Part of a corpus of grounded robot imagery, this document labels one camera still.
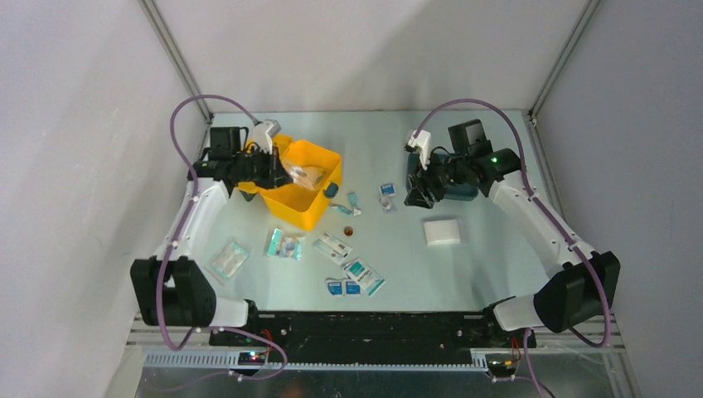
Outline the cotton swabs bag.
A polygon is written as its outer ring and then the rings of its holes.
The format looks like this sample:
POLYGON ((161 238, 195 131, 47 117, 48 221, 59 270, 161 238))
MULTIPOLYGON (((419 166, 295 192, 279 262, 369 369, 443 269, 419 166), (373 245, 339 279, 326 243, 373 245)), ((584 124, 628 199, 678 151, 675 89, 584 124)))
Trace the cotton swabs bag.
POLYGON ((321 189, 329 174, 326 168, 314 165, 301 166, 296 163, 283 162, 283 166, 293 183, 309 191, 321 189))

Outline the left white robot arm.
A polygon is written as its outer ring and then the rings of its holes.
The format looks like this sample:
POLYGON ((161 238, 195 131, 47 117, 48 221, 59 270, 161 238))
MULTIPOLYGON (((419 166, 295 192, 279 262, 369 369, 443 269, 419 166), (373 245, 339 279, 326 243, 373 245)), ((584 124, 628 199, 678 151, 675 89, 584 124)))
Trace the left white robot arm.
POLYGON ((279 123, 270 119, 252 129, 211 129, 209 146, 190 165, 187 193, 164 242, 130 268, 148 326, 230 327, 242 345, 259 341, 262 323, 248 314, 249 303, 219 292, 216 279, 206 274, 206 247, 217 217, 241 183, 260 188, 293 183, 273 142, 279 131, 279 123))

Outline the white gauze pad pack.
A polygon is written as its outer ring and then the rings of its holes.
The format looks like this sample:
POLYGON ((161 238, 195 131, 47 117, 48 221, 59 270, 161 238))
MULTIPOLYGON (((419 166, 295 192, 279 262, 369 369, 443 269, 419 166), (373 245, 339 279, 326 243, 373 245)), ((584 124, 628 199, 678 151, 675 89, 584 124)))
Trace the white gauze pad pack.
POLYGON ((425 221, 423 227, 427 246, 456 245, 462 241, 456 218, 425 221))

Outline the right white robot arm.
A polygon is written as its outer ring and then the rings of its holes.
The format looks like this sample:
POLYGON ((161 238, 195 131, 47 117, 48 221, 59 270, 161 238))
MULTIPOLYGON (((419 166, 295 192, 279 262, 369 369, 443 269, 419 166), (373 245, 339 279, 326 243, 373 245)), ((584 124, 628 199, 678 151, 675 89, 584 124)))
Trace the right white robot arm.
POLYGON ((418 156, 408 172, 407 206, 427 209, 451 187, 476 188, 512 219, 541 262, 548 282, 535 294, 506 298, 487 309, 482 324, 487 343, 502 347, 516 330, 563 332, 609 311, 620 263, 610 251, 585 243, 541 200, 510 148, 495 150, 477 119, 449 128, 453 151, 439 155, 425 130, 410 132, 405 149, 418 156))

